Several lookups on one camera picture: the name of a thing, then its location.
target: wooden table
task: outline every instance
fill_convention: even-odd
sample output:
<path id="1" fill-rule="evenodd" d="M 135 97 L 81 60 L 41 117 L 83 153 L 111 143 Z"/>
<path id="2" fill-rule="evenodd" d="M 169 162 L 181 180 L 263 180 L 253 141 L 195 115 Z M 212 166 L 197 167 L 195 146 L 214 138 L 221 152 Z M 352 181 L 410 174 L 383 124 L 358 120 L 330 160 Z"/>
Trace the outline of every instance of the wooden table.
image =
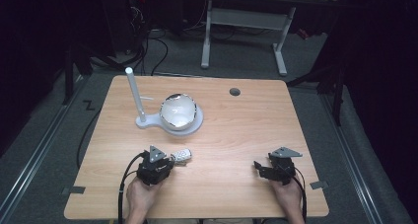
<path id="1" fill-rule="evenodd" d="M 267 153 L 287 147 L 303 153 L 295 166 L 307 183 L 308 216 L 325 216 L 328 207 L 286 84 L 278 80 L 136 77 L 146 113 L 174 93 L 186 93 L 202 108 L 203 124 L 194 134 L 175 137 L 159 127 L 140 129 L 138 112 L 125 76 L 109 88 L 75 187 L 64 214 L 69 219 L 114 219 L 118 188 L 132 158 L 155 145 L 167 154 L 189 148 L 186 167 L 174 167 L 149 218 L 282 217 L 268 180 L 253 161 L 269 166 Z M 239 96 L 230 95 L 238 88 Z M 132 171 L 137 169 L 137 161 Z M 134 178 L 126 180 L 126 186 Z M 127 214 L 124 198 L 124 215 Z"/>

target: person's right hand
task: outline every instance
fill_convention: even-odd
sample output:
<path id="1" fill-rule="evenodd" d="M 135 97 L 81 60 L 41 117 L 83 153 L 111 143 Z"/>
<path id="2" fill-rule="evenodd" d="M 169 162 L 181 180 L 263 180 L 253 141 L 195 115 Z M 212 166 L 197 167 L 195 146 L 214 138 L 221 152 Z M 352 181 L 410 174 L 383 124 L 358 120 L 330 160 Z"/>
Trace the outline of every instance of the person's right hand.
<path id="1" fill-rule="evenodd" d="M 285 212 L 289 223 L 305 223 L 301 210 L 302 191 L 295 180 L 291 179 L 290 182 L 285 186 L 283 186 L 282 182 L 271 180 L 269 180 L 269 182 L 274 188 L 276 198 L 279 202 L 279 205 Z"/>

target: person's left hand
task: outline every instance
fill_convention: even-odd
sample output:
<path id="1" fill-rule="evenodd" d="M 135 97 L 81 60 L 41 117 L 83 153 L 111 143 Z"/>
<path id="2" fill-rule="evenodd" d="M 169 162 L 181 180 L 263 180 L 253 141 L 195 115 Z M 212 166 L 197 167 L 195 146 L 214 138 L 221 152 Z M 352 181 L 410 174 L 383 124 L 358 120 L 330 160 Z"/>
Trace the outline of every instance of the person's left hand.
<path id="1" fill-rule="evenodd" d="M 163 182 L 154 186 L 147 186 L 137 177 L 129 184 L 126 196 L 129 203 L 129 215 L 126 217 L 126 223 L 142 224 L 148 210 L 153 206 L 156 195 Z"/>

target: gray carpet floor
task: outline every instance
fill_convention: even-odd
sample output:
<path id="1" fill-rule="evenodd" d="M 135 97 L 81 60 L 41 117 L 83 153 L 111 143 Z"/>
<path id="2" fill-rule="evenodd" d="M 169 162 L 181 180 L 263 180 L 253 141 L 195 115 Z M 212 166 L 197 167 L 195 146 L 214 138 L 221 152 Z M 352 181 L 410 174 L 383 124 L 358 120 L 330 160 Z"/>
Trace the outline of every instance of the gray carpet floor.
<path id="1" fill-rule="evenodd" d="M 280 77 L 271 49 L 271 43 L 277 37 L 274 32 L 257 36 L 238 33 L 232 37 L 229 33 L 214 34 L 208 69 L 200 68 L 203 40 L 200 32 L 178 37 L 155 31 L 152 36 L 160 37 L 169 49 L 155 75 L 275 79 L 286 82 L 311 70 L 326 40 L 325 35 L 305 40 L 288 35 L 283 47 L 288 76 Z M 149 40 L 149 49 L 144 60 L 146 74 L 150 74 L 152 67 L 163 58 L 165 52 L 166 48 L 162 43 Z M 119 55 L 116 59 L 123 61 L 125 57 L 129 55 Z M 76 95 L 72 103 L 65 107 L 62 106 L 64 77 L 59 77 L 53 91 L 36 107 L 30 121 L 1 158 L 0 200 L 7 200 L 10 190 L 25 170 L 38 145 L 42 142 L 48 144 L 45 156 L 39 158 L 40 165 L 32 168 L 35 175 L 18 197 L 19 202 L 11 207 L 12 214 L 7 218 L 7 223 L 109 223 L 109 220 L 67 220 L 63 215 L 68 195 L 62 194 L 62 191 L 71 187 L 77 176 L 78 147 L 81 144 L 82 160 L 94 129 L 94 124 L 89 127 L 89 123 L 103 105 L 111 79 L 115 75 L 123 74 L 109 68 L 95 66 L 94 69 L 90 77 L 78 78 Z M 137 68 L 135 72 L 139 75 L 140 71 Z M 342 126 L 336 127 L 326 108 L 326 102 L 331 95 L 318 95 L 314 86 L 315 83 L 304 83 L 289 88 L 319 179 L 329 184 L 324 190 L 329 214 L 326 217 L 309 218 L 308 223 L 372 223 L 362 199 L 359 198 L 355 178 L 350 175 L 349 165 L 340 146 L 341 140 L 349 145 L 356 166 L 376 203 L 381 217 L 379 222 L 412 223 L 370 146 L 347 89 L 344 89 L 341 110 Z M 62 122 L 53 127 L 53 136 L 45 141 L 45 134 L 48 134 L 56 115 L 62 111 L 65 111 Z M 270 223 L 286 221 L 270 220 Z"/>

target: human hand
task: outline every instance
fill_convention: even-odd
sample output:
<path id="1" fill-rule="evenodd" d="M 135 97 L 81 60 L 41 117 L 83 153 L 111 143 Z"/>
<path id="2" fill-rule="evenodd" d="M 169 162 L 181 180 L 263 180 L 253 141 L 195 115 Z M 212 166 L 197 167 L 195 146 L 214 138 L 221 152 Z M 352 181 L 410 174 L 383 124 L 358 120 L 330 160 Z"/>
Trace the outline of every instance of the human hand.
<path id="1" fill-rule="evenodd" d="M 154 186 L 147 186 L 137 177 L 129 184 L 126 197 L 129 203 L 127 224 L 142 224 L 148 210 L 153 206 L 158 190 L 163 185 L 160 182 Z"/>
<path id="2" fill-rule="evenodd" d="M 305 223 L 301 210 L 302 191 L 296 181 L 291 179 L 285 186 L 283 186 L 282 182 L 271 180 L 269 182 L 273 186 L 279 205 L 285 212 L 289 223 Z"/>

